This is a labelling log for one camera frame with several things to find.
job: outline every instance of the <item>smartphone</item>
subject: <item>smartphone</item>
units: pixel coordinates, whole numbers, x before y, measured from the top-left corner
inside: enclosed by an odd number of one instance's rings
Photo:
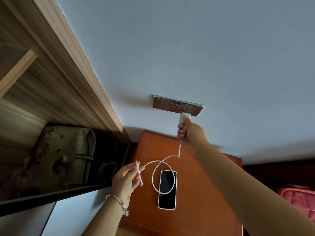
[[[158,196],[158,207],[163,210],[174,210],[176,207],[176,188],[177,188],[177,172],[174,172],[175,185],[172,191],[168,194],[160,194]],[[174,182],[173,174],[170,170],[162,170],[160,176],[160,192],[168,192]]]

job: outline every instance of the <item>hand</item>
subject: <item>hand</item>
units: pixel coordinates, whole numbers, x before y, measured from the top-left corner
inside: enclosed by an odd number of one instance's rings
[[[112,194],[119,198],[128,208],[130,195],[140,183],[140,175],[136,163],[122,167],[113,177]]]
[[[203,129],[198,126],[195,123],[192,123],[191,120],[189,119],[189,117],[184,116],[183,117],[184,120],[184,124],[187,127],[187,132],[186,135],[187,137],[185,137],[183,139],[183,143],[184,145],[188,148],[189,151],[193,151],[194,148],[201,143],[207,143],[207,138],[206,135],[204,134]],[[183,130],[184,125],[183,124],[179,124],[178,125],[178,131],[177,131],[177,139],[181,140],[184,136],[185,136],[185,132]]]

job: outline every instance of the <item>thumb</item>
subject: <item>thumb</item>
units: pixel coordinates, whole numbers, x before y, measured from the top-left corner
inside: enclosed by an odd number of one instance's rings
[[[124,177],[126,177],[128,180],[132,180],[136,174],[138,173],[138,167],[134,166],[130,171],[128,171]]]
[[[192,126],[192,121],[189,119],[189,117],[188,116],[184,116],[183,117],[183,120],[184,120],[184,124],[187,126],[187,128],[188,127],[190,127],[190,126]]]

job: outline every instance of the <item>silver bracelet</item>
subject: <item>silver bracelet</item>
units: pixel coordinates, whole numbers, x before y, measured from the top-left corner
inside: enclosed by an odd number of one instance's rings
[[[123,210],[124,210],[123,215],[128,216],[128,215],[129,215],[129,211],[127,210],[125,204],[124,204],[119,198],[117,198],[117,197],[116,197],[115,195],[113,195],[113,194],[107,195],[107,196],[106,196],[106,200],[107,200],[107,198],[108,198],[109,196],[115,198],[116,200],[118,200],[118,202],[120,203],[120,205],[123,207]]]

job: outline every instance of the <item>white phone case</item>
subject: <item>white phone case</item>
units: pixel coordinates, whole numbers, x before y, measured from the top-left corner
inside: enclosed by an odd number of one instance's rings
[[[160,189],[161,189],[162,171],[171,171],[171,170],[161,170],[161,174],[160,174],[160,184],[159,184],[159,188],[158,188],[159,191],[160,191]],[[176,187],[176,188],[175,188],[175,207],[174,207],[174,209],[160,208],[159,205],[158,205],[158,208],[159,208],[159,209],[161,209],[161,210],[175,210],[175,208],[176,208],[176,194],[177,194],[177,178],[178,178],[178,174],[177,174],[177,172],[176,172],[176,182],[175,182],[175,185],[174,185],[174,187]]]

